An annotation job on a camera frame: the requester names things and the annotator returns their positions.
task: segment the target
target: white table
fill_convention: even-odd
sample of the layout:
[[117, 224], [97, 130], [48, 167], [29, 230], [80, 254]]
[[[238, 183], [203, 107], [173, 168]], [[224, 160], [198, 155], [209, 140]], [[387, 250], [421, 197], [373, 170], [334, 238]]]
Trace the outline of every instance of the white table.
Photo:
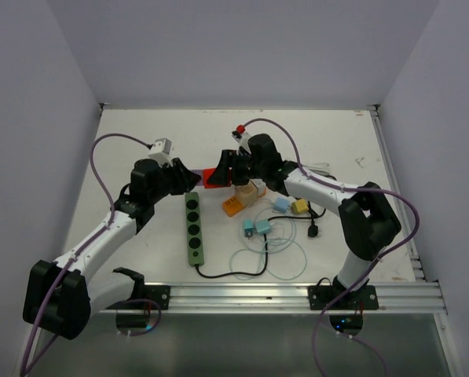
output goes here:
[[[173, 156], [180, 157], [189, 169], [216, 167], [222, 149], [236, 148], [231, 131], [241, 123], [256, 117], [274, 119], [287, 127], [297, 142], [302, 161], [306, 164], [329, 163], [331, 173], [340, 181], [363, 185], [374, 181], [389, 188], [387, 169], [369, 112], [353, 111], [296, 111], [296, 110], [105, 110], [97, 136], [122, 132], [149, 143], [161, 137], [173, 141]], [[275, 141], [281, 155], [295, 160], [290, 143], [274, 126], [256, 123], [250, 133], [267, 133]], [[146, 149], [122, 138], [102, 141], [95, 153], [97, 168], [116, 198], [121, 187], [129, 182], [136, 160], [146, 157]], [[233, 195], [233, 188], [196, 190], [200, 195], [201, 221], [205, 266], [202, 272], [218, 274], [229, 271], [228, 261], [242, 244], [240, 223], [253, 218], [268, 207], [263, 201], [233, 218], [222, 211], [222, 202]], [[268, 198], [279, 194], [273, 192]], [[108, 212], [108, 202], [90, 169], [82, 186], [75, 216], [65, 250], [75, 246]], [[267, 217], [273, 215], [269, 210]], [[340, 270], [347, 248], [339, 218], [327, 213], [317, 221], [320, 235], [307, 237], [308, 221], [297, 223], [297, 237], [307, 253], [306, 271], [295, 283], [316, 283], [321, 277], [332, 278]], [[287, 234], [290, 225], [283, 225]], [[395, 251], [371, 274], [373, 282], [414, 281], [408, 247]], [[255, 271], [258, 256], [249, 252], [238, 255], [234, 266]], [[187, 260], [185, 235], [185, 205], [182, 196], [168, 196], [156, 205], [156, 215], [132, 240], [123, 245], [105, 263], [95, 279], [107, 276], [116, 267], [127, 267], [145, 275], [146, 280], [162, 283], [197, 283], [205, 279], [197, 275]], [[271, 255], [269, 267], [277, 275], [291, 277], [300, 271], [303, 257], [292, 245], [286, 251]], [[251, 282], [276, 283], [279, 280], [264, 274]], [[237, 282], [234, 277], [217, 283]]]

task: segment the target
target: black plug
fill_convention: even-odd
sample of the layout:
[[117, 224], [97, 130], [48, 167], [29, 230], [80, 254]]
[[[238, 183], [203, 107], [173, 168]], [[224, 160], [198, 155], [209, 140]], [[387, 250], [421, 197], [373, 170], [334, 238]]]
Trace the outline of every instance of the black plug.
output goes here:
[[314, 223], [314, 219], [311, 220], [311, 225], [310, 227], [307, 229], [307, 236], [309, 238], [314, 238], [316, 236], [318, 236], [318, 225], [316, 225]]

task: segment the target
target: gray wall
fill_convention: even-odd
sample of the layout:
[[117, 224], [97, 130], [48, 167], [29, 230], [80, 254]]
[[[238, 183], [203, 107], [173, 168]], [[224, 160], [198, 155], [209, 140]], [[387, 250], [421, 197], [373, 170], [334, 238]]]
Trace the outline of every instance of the gray wall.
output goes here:
[[381, 107], [401, 190], [421, 211], [423, 267], [442, 283], [469, 375], [469, 0], [441, 0]]
[[0, 0], [0, 377], [27, 325], [27, 275], [62, 249], [97, 101], [43, 0]]
[[120, 107], [364, 108], [438, 0], [48, 0], [93, 91]]

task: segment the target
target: yellow cube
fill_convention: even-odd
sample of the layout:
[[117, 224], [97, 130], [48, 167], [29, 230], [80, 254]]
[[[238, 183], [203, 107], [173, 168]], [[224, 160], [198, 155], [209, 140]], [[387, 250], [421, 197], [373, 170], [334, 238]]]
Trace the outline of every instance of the yellow cube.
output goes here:
[[304, 199], [296, 200], [294, 203], [291, 204], [291, 211], [294, 214], [303, 214], [308, 210], [310, 210], [310, 208], [307, 206], [307, 202]]

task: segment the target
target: black power cord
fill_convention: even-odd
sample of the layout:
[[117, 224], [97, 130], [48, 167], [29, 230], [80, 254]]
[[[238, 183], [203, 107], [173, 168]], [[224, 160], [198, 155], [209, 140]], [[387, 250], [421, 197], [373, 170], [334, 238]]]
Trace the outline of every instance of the black power cord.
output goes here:
[[269, 264], [269, 252], [268, 252], [268, 248], [267, 248], [267, 236], [265, 234], [264, 234], [264, 248], [266, 249], [266, 252], [264, 253], [264, 255], [266, 256], [266, 260], [264, 261], [264, 267], [262, 268], [262, 270], [259, 273], [244, 273], [244, 272], [240, 272], [240, 271], [235, 271], [235, 272], [232, 272], [232, 273], [221, 273], [220, 275], [204, 275], [200, 271], [200, 265], [195, 265], [196, 271], [197, 271], [197, 273], [199, 273], [199, 275], [201, 277], [204, 277], [205, 279], [218, 279], [220, 277], [226, 277], [226, 276], [232, 276], [232, 275], [261, 276], [267, 270], [267, 265]]

